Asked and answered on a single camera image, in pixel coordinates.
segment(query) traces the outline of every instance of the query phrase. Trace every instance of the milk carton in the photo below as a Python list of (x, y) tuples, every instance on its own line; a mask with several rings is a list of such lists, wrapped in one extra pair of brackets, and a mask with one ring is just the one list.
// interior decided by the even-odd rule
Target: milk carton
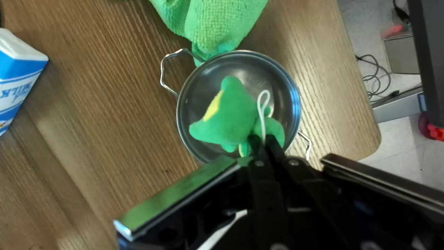
[(12, 125), (48, 61), (48, 56), (0, 28), (0, 136)]

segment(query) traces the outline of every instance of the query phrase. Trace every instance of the metal bowl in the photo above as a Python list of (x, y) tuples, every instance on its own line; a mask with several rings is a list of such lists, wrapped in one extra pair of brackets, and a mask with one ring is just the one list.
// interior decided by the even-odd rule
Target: metal bowl
[(238, 153), (229, 154), (220, 146), (193, 139), (189, 134), (191, 124), (202, 120), (228, 75), (238, 77), (254, 100), (264, 89), (271, 91), (272, 117), (285, 128), (286, 150), (296, 138), (302, 120), (299, 89), (284, 67), (272, 59), (256, 52), (236, 50), (214, 57), (196, 68), (178, 96), (178, 131), (189, 152), (203, 163), (210, 163), (221, 154), (238, 157)]

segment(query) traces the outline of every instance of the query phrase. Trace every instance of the black cord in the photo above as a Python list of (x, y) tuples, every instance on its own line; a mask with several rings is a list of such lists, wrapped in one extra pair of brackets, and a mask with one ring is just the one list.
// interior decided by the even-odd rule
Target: black cord
[(395, 13), (399, 16), (399, 18), (404, 23), (404, 24), (411, 24), (411, 16), (400, 9), (400, 6), (397, 4), (397, 0), (393, 0), (393, 9), (395, 9)]
[[(381, 98), (382, 98), (382, 95), (386, 93), (386, 92), (390, 89), (390, 86), (392, 86), (392, 75), (390, 75), (390, 73), (389, 73), (385, 67), (382, 67), (382, 66), (379, 64), (379, 61), (376, 60), (376, 57), (372, 56), (372, 54), (364, 54), (364, 56), (361, 56), (361, 57), (356, 56), (356, 59), (357, 59), (358, 61), (363, 61), (363, 63), (367, 63), (367, 64), (371, 64), (371, 66), (375, 67), (375, 74), (372, 74), (372, 75), (365, 75), (365, 77), (364, 77), (364, 81), (365, 81), (365, 82), (370, 82), (370, 81), (374, 81), (374, 79), (375, 79), (375, 81), (374, 81), (374, 85), (372, 85), (372, 88), (371, 88), (371, 92), (368, 92), (370, 99), (372, 99), (372, 98), (375, 98), (375, 96), (381, 96)], [(382, 89), (381, 78), (385, 78), (385, 77), (388, 77), (388, 85), (386, 85), (385, 89)]]

